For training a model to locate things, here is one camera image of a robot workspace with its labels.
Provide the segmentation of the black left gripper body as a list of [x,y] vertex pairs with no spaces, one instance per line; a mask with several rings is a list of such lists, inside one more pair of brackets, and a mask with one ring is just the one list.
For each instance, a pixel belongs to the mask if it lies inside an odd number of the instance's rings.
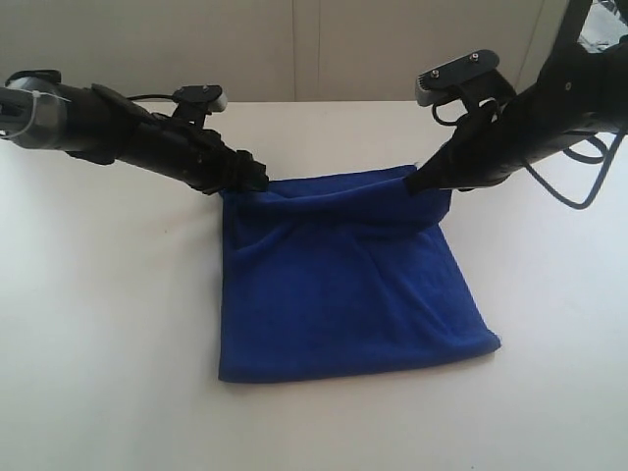
[[138,123],[117,159],[204,194],[236,187],[236,153],[219,133],[159,113]]

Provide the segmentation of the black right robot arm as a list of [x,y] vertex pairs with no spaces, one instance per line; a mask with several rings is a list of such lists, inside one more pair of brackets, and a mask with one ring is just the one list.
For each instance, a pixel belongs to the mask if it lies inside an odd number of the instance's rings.
[[516,92],[498,71],[499,57],[473,51],[420,75],[419,105],[437,110],[459,101],[464,114],[448,122],[451,138],[405,179],[409,193],[428,189],[470,190],[503,183],[512,174],[573,145],[588,141],[606,164],[610,150],[600,132],[627,133],[627,45],[591,53],[573,43],[551,54],[536,81]]

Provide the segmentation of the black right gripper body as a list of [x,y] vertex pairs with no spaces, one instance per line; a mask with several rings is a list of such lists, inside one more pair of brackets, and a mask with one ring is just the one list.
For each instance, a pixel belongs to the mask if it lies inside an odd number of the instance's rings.
[[470,189],[503,183],[564,141],[564,114],[534,92],[513,98],[497,118],[456,130],[443,150],[441,186]]

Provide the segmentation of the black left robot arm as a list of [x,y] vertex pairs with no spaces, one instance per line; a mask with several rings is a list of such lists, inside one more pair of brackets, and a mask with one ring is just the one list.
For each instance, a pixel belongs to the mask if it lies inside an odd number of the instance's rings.
[[66,85],[57,70],[20,71],[1,88],[1,137],[96,165],[121,161],[207,195],[267,189],[265,165],[205,126],[227,107],[221,86],[185,85],[165,98],[176,105],[171,115],[147,111],[141,95]]

